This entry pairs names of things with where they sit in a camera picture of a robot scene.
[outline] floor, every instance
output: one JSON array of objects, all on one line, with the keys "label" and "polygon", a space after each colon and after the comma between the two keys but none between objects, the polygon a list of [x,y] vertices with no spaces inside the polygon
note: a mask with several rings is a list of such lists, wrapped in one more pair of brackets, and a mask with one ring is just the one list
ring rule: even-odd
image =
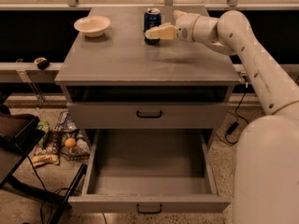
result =
[{"label": "floor", "polygon": [[[209,158],[212,164],[217,191],[220,196],[233,197],[233,180],[234,180],[234,155],[235,146],[228,146],[223,141],[224,134],[228,127],[235,121],[235,107],[238,104],[241,96],[237,95],[231,102],[232,107],[226,115],[226,119],[222,126],[218,129],[217,135],[214,138],[211,149],[209,150]],[[9,102],[8,105],[12,114],[30,113],[38,115],[40,119],[45,119],[49,122],[50,127],[54,127],[61,111],[66,110],[63,105],[44,105],[40,109],[36,109],[35,101],[30,104],[25,102]],[[239,107],[238,114],[246,118],[248,121],[257,119],[263,115],[259,105],[252,105],[250,97],[244,100],[244,103]],[[230,141],[237,140],[241,131],[246,127],[247,123],[243,119],[239,119],[240,125],[230,136]],[[36,168],[38,175],[44,182],[45,186],[50,191],[55,191],[60,188],[67,188],[76,174],[80,162],[67,161],[64,157],[60,157],[60,164],[47,164]],[[32,166],[28,160],[25,160],[21,167],[14,174],[20,181],[42,188],[40,182],[36,178]],[[78,189],[82,187],[83,180],[79,184]],[[223,213],[220,214],[160,214],[152,216],[144,216],[138,214],[82,214],[73,209],[64,212],[60,223],[108,223],[108,224],[133,224],[133,223],[205,223],[205,224],[231,224],[232,223],[232,206],[231,203]],[[0,190],[0,223],[6,224],[22,224],[22,223],[42,223],[40,217],[41,203],[24,198],[10,192]],[[45,215],[44,223],[47,223],[50,206],[43,206]]]}]

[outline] open drawer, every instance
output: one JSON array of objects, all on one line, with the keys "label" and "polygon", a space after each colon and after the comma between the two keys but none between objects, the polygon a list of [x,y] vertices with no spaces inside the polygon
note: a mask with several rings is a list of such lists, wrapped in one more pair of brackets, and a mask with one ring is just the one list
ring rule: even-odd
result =
[{"label": "open drawer", "polygon": [[230,198],[217,195],[199,130],[100,130],[79,212],[222,212]]},{"label": "open drawer", "polygon": [[67,103],[78,128],[193,129],[220,127],[227,103]]}]

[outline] gray cabinet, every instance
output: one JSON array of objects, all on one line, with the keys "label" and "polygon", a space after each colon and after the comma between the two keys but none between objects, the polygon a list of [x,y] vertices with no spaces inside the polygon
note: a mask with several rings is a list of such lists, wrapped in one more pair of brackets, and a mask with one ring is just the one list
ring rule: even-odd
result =
[{"label": "gray cabinet", "polygon": [[[95,7],[111,27],[78,35],[55,81],[71,117],[86,131],[92,155],[82,212],[221,212],[208,149],[239,77],[229,57],[179,40],[149,46],[146,7]],[[164,21],[181,9],[160,7]]]}]

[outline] cabinet top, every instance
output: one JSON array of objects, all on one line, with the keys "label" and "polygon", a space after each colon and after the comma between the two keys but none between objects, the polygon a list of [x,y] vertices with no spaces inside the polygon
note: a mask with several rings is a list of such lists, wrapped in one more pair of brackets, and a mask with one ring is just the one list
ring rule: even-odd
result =
[{"label": "cabinet top", "polygon": [[[158,7],[162,22],[172,22],[173,10],[207,15],[204,7]],[[235,84],[239,77],[228,56],[199,43],[179,39],[144,42],[147,7],[95,7],[90,16],[110,18],[105,34],[78,34],[55,81],[67,84],[204,82]]]}]

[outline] white bowl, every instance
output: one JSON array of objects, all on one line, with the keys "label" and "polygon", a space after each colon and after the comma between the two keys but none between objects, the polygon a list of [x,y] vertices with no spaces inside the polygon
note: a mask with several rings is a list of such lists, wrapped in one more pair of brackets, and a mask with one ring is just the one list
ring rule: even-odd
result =
[{"label": "white bowl", "polygon": [[102,35],[110,25],[110,19],[102,16],[89,16],[79,19],[74,27],[87,37],[98,37]]}]

